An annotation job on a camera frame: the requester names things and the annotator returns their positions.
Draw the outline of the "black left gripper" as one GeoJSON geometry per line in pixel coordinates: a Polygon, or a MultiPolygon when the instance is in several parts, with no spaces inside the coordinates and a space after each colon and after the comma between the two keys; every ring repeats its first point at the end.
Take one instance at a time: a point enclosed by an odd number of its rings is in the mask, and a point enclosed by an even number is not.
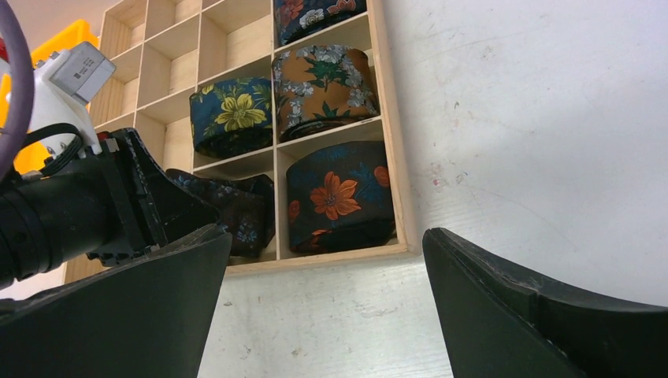
{"type": "Polygon", "coordinates": [[[2,287],[84,254],[132,259],[220,220],[216,208],[166,175],[134,128],[110,132],[103,145],[102,154],[70,161],[55,175],[2,179],[2,287]]]}

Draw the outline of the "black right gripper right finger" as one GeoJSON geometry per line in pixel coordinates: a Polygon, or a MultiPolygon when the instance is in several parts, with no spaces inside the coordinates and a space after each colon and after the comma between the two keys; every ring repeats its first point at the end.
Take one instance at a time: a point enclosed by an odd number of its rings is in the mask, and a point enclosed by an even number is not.
{"type": "Polygon", "coordinates": [[[563,283],[444,228],[422,246],[454,376],[666,376],[666,307],[563,283]]]}

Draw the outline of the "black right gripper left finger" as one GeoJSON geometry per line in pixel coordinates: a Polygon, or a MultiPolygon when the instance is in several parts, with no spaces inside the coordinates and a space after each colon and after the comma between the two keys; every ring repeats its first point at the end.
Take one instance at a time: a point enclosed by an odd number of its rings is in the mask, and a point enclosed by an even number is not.
{"type": "Polygon", "coordinates": [[[125,265],[2,300],[2,376],[197,376],[231,243],[210,224],[125,265]]]}

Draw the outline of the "yellow plastic tray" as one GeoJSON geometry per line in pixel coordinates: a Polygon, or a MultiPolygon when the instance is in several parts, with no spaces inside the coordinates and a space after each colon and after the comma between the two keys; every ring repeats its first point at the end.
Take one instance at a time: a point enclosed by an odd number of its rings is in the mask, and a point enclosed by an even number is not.
{"type": "MultiPolygon", "coordinates": [[[[37,66],[39,61],[44,61],[46,63],[44,69],[52,72],[54,63],[50,60],[50,55],[53,52],[67,51],[83,42],[97,46],[98,37],[91,32],[91,27],[87,21],[79,19],[35,48],[31,52],[32,63],[37,66]]],[[[60,122],[77,126],[84,124],[83,119],[87,117],[87,107],[77,104],[72,98],[63,98],[64,94],[62,90],[51,85],[47,79],[35,80],[34,107],[28,129],[30,132],[36,128],[60,122]]],[[[1,125],[6,123],[11,99],[13,99],[12,77],[5,69],[2,69],[1,125]]],[[[53,151],[58,153],[63,150],[59,143],[67,144],[71,140],[71,134],[64,134],[49,137],[41,142],[34,142],[17,154],[13,162],[14,168],[20,174],[38,171],[45,166],[45,160],[52,156],[53,151]]]]}

